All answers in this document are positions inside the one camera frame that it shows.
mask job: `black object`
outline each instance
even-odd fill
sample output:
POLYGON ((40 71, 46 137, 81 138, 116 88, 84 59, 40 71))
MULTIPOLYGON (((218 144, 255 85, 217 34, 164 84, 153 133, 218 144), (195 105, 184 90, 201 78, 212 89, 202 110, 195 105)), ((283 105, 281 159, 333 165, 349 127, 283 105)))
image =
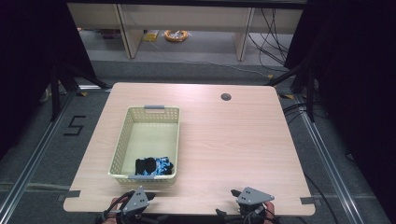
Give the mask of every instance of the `black object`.
POLYGON ((74 77, 84 77, 102 88, 66 2, 0 1, 0 158, 18 144, 48 85, 52 87, 54 120, 61 101, 58 80, 67 91, 78 88, 74 77))
POLYGON ((142 158, 134 163, 135 175, 171 175, 174 165, 168 157, 142 158))
POLYGON ((84 125, 76 125, 74 124, 75 119, 85 119, 87 116, 85 115, 75 115, 73 118, 70 120, 68 128, 77 128, 78 131, 76 133, 64 133, 64 136, 79 136, 81 133, 82 128, 84 128, 84 125))
POLYGON ((303 12, 285 64, 291 70, 282 78, 296 75, 295 91, 308 86, 310 76, 318 81, 329 118, 390 222, 396 223, 396 117, 391 110, 396 3, 343 0, 338 5, 342 7, 323 8, 325 16, 303 12), (318 40, 325 50, 318 48, 318 40))
POLYGON ((142 187, 136 191, 132 190, 119 197, 103 214, 96 218, 95 224, 102 224, 108 214, 113 212, 118 224, 151 223, 162 224, 168 215, 157 217, 156 219, 143 217, 143 211, 149 206, 149 201, 153 200, 155 193, 146 193, 142 187), (119 210, 111 210, 117 203, 124 201, 119 210))
POLYGON ((278 223, 276 219, 266 216, 266 209, 262 204, 273 200, 273 196, 249 187, 246 187, 243 192, 232 189, 231 194, 237 198, 236 201, 239 205, 240 215, 227 215, 226 212, 216 209, 216 214, 223 219, 226 224, 262 224, 264 220, 270 220, 274 224, 278 223))

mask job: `box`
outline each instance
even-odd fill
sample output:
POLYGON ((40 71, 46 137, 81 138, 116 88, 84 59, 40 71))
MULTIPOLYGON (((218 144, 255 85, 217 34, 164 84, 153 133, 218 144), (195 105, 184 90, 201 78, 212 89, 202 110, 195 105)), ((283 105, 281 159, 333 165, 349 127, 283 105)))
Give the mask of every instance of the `box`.
POLYGON ((108 174, 120 183, 173 182, 177 174, 180 110, 174 106, 129 107, 108 174), (135 161, 168 157, 171 175, 136 175, 135 161))

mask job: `black wire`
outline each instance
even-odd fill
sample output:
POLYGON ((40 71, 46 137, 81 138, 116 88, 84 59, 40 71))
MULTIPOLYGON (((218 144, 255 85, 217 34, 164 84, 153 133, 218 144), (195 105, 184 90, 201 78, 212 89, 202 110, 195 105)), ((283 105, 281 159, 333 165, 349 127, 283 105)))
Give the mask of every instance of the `black wire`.
POLYGON ((289 112, 290 110, 292 110, 294 108, 297 108, 297 107, 300 107, 300 106, 305 106, 305 105, 306 105, 306 103, 295 104, 295 105, 288 106, 288 107, 283 109, 283 113, 285 114, 285 113, 289 112))
POLYGON ((265 208, 265 211, 269 212, 272 216, 273 216, 273 221, 275 221, 276 223, 274 224, 280 224, 279 219, 276 218, 275 214, 273 212, 271 212, 270 210, 265 208))
POLYGON ((259 60, 260 60, 260 64, 262 65, 262 67, 264 67, 264 68, 266 68, 268 70, 272 70, 272 71, 276 71, 276 72, 288 72, 288 71, 278 70, 278 69, 275 69, 275 68, 270 68, 270 67, 265 66, 262 63, 262 51, 261 50, 259 51, 259 60))
POLYGON ((304 173, 304 176, 309 180, 309 182, 311 182, 311 184, 315 187, 315 189, 318 190, 320 196, 322 197, 323 201, 326 203, 327 207, 329 208, 330 213, 332 214, 334 223, 338 224, 339 222, 338 222, 337 216, 335 215, 334 211, 332 210, 332 207, 330 206, 329 202, 327 201, 327 199, 324 196, 324 194, 322 193, 322 191, 319 189, 319 187, 315 184, 315 182, 306 173, 304 173))
POLYGON ((279 48, 279 50, 280 50, 280 54, 282 54, 282 55, 284 56, 284 60, 286 60, 286 57, 285 57, 285 55, 283 54, 284 51, 282 50, 282 47, 283 47, 284 49, 287 49, 287 48, 285 48, 283 45, 281 45, 280 42, 279 42, 279 39, 277 38, 275 14, 276 14, 276 8, 273 8, 273 21, 274 21, 274 32, 275 32, 275 36, 274 36, 274 34, 273 34, 273 38, 276 40, 277 46, 278 46, 278 48, 279 48))
POLYGON ((288 121, 288 124, 291 124, 295 119, 297 119, 300 115, 304 113, 304 111, 299 111, 300 113, 296 116, 294 116, 291 120, 288 121))
POLYGON ((317 113, 314 113, 314 115, 316 115, 317 117, 322 118, 322 119, 328 119, 328 118, 329 118, 329 117, 321 116, 321 115, 319 115, 319 114, 317 114, 317 113))
POLYGON ((122 196, 120 196, 113 204, 111 204, 107 210, 105 211, 105 217, 107 217, 107 214, 111 211, 111 209, 116 206, 116 204, 118 204, 122 199, 131 196, 131 192, 126 192, 124 194, 122 194, 122 196))
POLYGON ((267 44, 268 44, 269 46, 273 47, 274 49, 277 49, 276 46, 274 46, 273 44, 271 44, 270 42, 267 41, 267 38, 268 38, 268 35, 269 35, 269 34, 270 34, 270 33, 268 33, 266 37, 264 37, 262 34, 260 34, 260 36, 262 37, 262 39, 264 40, 264 42, 267 42, 267 44))
POLYGON ((247 220, 248 220, 248 222, 250 223, 250 216, 251 216, 252 213, 253 213, 253 212, 250 212, 249 214, 247 214, 247 216, 245 216, 245 218, 244 218, 244 224, 247 223, 247 220))
POLYGON ((256 46, 256 48, 257 48, 260 52, 265 53, 268 57, 274 59, 274 61, 276 61, 277 63, 280 63, 280 64, 283 65, 283 62, 282 62, 280 59, 278 59, 274 54, 268 52, 267 50, 265 50, 265 49, 262 47, 263 44, 264 44, 265 42, 260 46, 259 44, 257 44, 257 43, 253 40, 253 38, 251 37, 251 35, 248 35, 248 37, 250 38, 250 40, 253 42, 253 44, 256 46))
POLYGON ((276 10, 273 8, 273 11, 272 11, 272 12, 273 12, 273 17, 272 17, 273 20, 271 21, 271 25, 269 24, 267 18, 265 17, 265 14, 264 14, 263 9, 262 9, 262 16, 264 17, 265 23, 267 23, 267 26, 268 26, 268 34, 271 34, 271 36, 272 36, 273 39, 275 40, 276 44, 278 45, 278 48, 277 48, 277 47, 274 47, 273 45, 271 45, 271 46, 273 46, 274 48, 276 48, 276 49, 279 50, 279 53, 280 53, 280 55, 282 56, 282 59, 285 61, 285 60, 286 60, 286 57, 285 57, 285 55, 283 54, 284 50, 283 50, 282 48, 284 48, 284 49, 287 49, 287 48, 284 47, 283 45, 281 45, 281 44, 279 43, 279 40, 278 40, 278 38, 277 38, 276 23, 275 23, 275 14, 276 14, 276 10))
POLYGON ((295 110, 295 111, 291 111, 291 112, 289 112, 289 114, 285 114, 285 117, 287 117, 287 116, 289 116, 289 115, 292 115, 292 114, 295 114, 295 113, 299 113, 299 112, 305 112, 306 110, 295 110))

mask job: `table top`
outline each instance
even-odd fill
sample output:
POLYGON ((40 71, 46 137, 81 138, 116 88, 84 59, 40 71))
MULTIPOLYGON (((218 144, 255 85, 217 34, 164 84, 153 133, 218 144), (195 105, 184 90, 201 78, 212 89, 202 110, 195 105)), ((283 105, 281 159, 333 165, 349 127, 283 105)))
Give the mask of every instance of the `table top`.
POLYGON ((310 216, 313 204, 290 131, 272 87, 117 83, 114 85, 66 198, 69 212, 102 212, 113 198, 140 185, 156 197, 145 213, 237 215, 232 189, 275 196, 280 216, 310 216), (221 99, 229 93, 231 100, 221 99), (128 107, 180 108, 177 179, 172 186, 120 184, 109 176, 128 107))

